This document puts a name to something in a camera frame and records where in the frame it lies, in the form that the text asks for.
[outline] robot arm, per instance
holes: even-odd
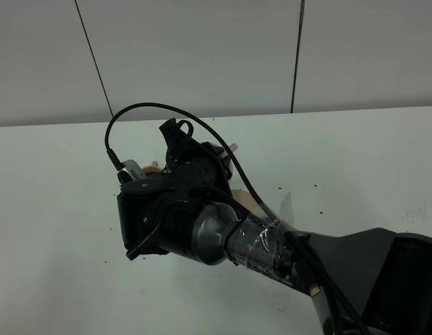
[[[344,237],[300,232],[264,204],[269,217],[258,217],[231,194],[226,148],[197,143],[190,123],[187,134],[180,129],[186,122],[160,127],[168,162],[160,173],[115,164],[110,153],[120,167],[129,259],[171,252],[243,265],[311,298],[328,335],[432,334],[432,239],[382,228]]]

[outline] white wall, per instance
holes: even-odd
[[[73,0],[0,0],[0,126],[111,117]]]
[[[432,105],[432,0],[308,0],[295,112]]]
[[[114,111],[140,101],[199,116],[290,111],[299,0],[81,0],[80,10]]]

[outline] white table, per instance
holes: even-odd
[[[432,107],[206,121],[272,208],[291,192],[297,228],[432,237]],[[162,123],[116,124],[111,146],[163,162]],[[106,126],[0,128],[0,335],[321,334],[309,298],[229,262],[129,262]]]

